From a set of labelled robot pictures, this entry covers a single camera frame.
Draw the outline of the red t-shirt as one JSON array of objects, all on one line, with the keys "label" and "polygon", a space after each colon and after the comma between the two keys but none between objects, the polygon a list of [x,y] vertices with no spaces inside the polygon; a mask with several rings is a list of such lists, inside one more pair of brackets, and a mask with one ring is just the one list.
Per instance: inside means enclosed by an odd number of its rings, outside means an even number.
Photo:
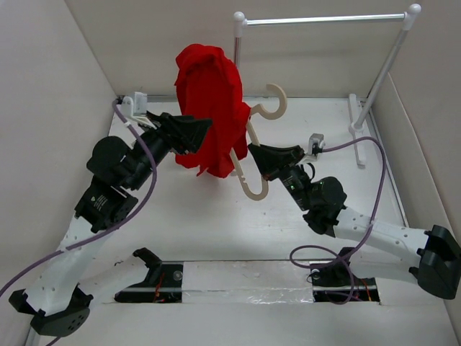
[{"label": "red t-shirt", "polygon": [[188,45],[177,57],[176,98],[183,115],[211,119],[199,151],[177,155],[176,163],[187,169],[197,167],[226,178],[233,170],[231,151],[246,158],[246,125],[251,108],[243,101],[241,77],[224,50],[211,45]]}]

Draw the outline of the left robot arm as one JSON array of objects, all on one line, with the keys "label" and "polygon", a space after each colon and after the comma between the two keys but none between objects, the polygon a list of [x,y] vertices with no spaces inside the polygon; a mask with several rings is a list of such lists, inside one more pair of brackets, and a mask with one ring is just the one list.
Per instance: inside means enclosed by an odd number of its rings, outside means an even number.
[{"label": "left robot arm", "polygon": [[147,118],[154,125],[134,133],[132,146],[118,136],[97,142],[86,163],[93,177],[74,208],[74,223],[55,253],[37,261],[48,265],[39,278],[9,297],[19,313],[32,317],[30,326],[40,336],[67,337],[87,320],[95,296],[82,288],[81,276],[106,239],[147,203],[132,191],[149,181],[146,195],[151,196],[156,168],[165,156],[197,153],[212,125],[211,119],[166,112],[149,112]]}]

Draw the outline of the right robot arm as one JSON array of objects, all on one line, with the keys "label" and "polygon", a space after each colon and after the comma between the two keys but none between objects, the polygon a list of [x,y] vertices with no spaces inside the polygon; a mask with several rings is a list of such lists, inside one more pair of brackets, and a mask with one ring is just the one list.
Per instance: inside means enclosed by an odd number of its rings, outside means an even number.
[{"label": "right robot arm", "polygon": [[319,235],[357,241],[337,256],[333,275],[340,283],[350,283],[359,274],[350,257],[364,245],[398,257],[405,262],[404,279],[414,280],[427,293],[452,300],[460,283],[460,245],[448,229],[434,225],[430,230],[401,228],[376,221],[345,205],[346,193],[335,177],[315,181],[301,159],[300,146],[276,148],[248,146],[263,180],[279,179],[297,206],[304,212],[309,228]]}]

